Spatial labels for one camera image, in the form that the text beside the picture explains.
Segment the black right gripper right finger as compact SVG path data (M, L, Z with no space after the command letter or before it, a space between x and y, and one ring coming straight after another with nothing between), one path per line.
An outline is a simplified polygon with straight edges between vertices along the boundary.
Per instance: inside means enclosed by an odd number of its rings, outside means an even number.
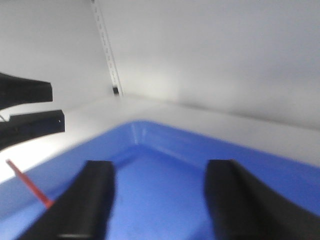
M320 218L235 160L209 160L204 197L217 240L318 240Z

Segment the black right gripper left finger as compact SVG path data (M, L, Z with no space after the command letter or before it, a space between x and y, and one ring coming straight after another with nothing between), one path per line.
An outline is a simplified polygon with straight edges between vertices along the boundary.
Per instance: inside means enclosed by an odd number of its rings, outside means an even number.
M115 178L111 161L87 161L70 187L18 239L104 240Z

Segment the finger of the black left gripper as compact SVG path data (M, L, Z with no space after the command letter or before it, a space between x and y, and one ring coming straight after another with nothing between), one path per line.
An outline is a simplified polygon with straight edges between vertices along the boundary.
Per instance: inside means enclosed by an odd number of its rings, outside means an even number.
M0 109L53 101L50 82L0 73Z
M62 110L11 115L0 123L0 149L65 131Z

